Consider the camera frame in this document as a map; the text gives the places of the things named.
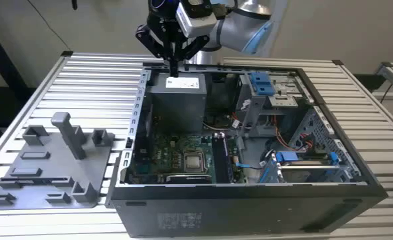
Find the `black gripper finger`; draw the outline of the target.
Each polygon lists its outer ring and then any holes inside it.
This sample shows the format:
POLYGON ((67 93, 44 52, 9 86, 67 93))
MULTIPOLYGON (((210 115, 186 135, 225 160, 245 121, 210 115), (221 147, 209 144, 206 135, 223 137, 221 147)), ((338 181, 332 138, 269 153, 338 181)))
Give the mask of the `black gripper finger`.
POLYGON ((175 76, 175 62, 172 61, 172 51, 170 47, 164 47, 151 35, 148 25, 143 24, 138 27, 135 37, 152 53, 156 58, 162 58, 170 68, 170 76, 175 76))
POLYGON ((175 42, 174 47, 174 76, 179 76, 178 68, 179 68, 179 62, 184 60, 190 60, 197 52, 203 48, 203 46, 210 41, 210 37, 207 35, 198 36, 194 41, 183 47, 183 44, 187 42, 188 38, 182 37, 175 42))

